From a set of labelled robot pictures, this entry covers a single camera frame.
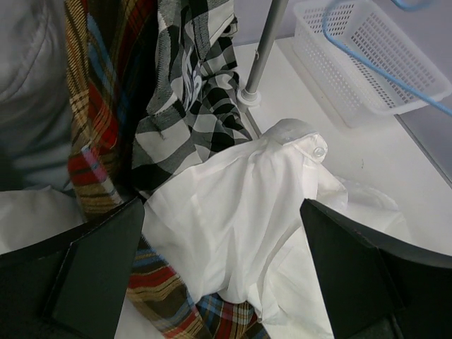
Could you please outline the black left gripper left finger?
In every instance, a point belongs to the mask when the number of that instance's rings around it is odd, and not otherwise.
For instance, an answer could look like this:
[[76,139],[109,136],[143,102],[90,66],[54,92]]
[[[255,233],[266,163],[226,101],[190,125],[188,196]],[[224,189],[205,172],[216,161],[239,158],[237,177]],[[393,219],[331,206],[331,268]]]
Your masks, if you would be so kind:
[[135,198],[1,255],[1,337],[113,338],[143,219]]

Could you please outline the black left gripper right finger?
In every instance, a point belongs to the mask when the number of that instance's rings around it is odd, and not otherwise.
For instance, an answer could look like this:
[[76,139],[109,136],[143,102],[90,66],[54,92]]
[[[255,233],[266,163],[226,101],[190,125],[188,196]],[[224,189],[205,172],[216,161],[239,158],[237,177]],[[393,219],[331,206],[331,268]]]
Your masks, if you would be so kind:
[[335,338],[450,338],[451,257],[306,199],[300,215]]

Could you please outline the white linen shirt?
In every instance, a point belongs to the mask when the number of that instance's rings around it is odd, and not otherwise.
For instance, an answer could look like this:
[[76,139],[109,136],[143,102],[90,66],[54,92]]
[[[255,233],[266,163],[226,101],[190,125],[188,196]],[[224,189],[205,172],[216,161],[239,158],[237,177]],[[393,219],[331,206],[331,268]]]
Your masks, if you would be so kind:
[[163,184],[145,202],[146,250],[138,279],[182,280],[183,304],[166,316],[126,299],[117,338],[198,338],[186,323],[202,317],[212,338],[238,338],[257,318],[258,338],[331,338],[333,333],[299,209],[318,199],[375,230],[409,240],[393,199],[339,179],[322,164],[327,144],[304,122],[283,119],[259,139],[228,148]]

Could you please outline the blue plastic hanger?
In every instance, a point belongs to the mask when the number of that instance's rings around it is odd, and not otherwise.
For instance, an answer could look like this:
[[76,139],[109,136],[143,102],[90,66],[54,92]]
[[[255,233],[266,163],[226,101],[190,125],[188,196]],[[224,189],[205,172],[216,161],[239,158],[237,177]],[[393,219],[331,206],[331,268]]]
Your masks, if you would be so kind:
[[342,5],[342,1],[332,1],[326,7],[322,19],[322,33],[325,38],[349,57],[357,60],[397,87],[398,93],[402,93],[410,99],[415,97],[444,114],[451,116],[451,109],[419,89],[416,81],[426,68],[420,61],[420,58],[416,57],[409,50],[403,51],[403,48],[407,44],[398,39],[398,37],[394,37],[390,42],[379,42],[379,38],[372,37],[363,43],[364,46],[368,46],[368,49],[358,50],[349,48],[342,41],[332,36],[329,28],[330,23],[333,21],[332,15]]

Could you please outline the white hanging shirt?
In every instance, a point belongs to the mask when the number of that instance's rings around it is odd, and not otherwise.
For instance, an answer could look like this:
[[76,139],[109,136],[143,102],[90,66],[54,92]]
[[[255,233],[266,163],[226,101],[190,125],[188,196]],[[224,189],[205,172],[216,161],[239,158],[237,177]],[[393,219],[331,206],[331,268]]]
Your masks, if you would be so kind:
[[1,252],[82,223],[71,150],[63,1],[1,2]]

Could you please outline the black white checked shirt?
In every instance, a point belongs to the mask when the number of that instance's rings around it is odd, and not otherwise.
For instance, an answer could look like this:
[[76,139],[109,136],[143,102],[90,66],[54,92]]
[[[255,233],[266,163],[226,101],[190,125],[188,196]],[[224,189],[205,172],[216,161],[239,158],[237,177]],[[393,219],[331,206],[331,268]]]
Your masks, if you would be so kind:
[[251,140],[237,106],[233,1],[159,1],[157,21],[156,86],[136,129],[131,171],[146,194]]

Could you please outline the red brown plaid shirt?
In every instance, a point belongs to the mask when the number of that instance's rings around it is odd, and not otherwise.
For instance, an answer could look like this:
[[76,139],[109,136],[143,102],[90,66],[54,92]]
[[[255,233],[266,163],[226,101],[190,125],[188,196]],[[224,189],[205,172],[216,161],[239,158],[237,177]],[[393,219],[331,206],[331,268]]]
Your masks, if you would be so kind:
[[133,141],[156,86],[159,1],[66,1],[72,111],[68,170],[93,219],[146,194],[133,186]]

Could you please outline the white plastic basket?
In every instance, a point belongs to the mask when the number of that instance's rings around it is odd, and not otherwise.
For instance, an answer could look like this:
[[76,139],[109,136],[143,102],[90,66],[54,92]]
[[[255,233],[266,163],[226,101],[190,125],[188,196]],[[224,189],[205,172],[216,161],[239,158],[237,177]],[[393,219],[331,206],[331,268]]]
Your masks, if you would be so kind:
[[373,1],[302,1],[292,43],[351,128],[438,105],[451,82]]

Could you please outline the metal clothes rack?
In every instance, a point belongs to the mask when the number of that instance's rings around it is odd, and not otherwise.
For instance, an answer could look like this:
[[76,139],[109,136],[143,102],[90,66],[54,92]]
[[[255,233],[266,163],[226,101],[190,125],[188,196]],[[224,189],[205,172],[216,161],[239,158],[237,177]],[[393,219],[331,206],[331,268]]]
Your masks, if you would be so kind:
[[263,32],[255,50],[254,60],[251,65],[249,77],[246,85],[237,93],[239,108],[248,119],[252,130],[257,137],[261,135],[261,130],[256,123],[251,111],[257,109],[261,103],[261,94],[258,91],[258,85],[261,81],[266,63],[273,48],[273,43],[278,34],[280,24],[283,20],[288,0],[272,0],[269,12],[266,18]]

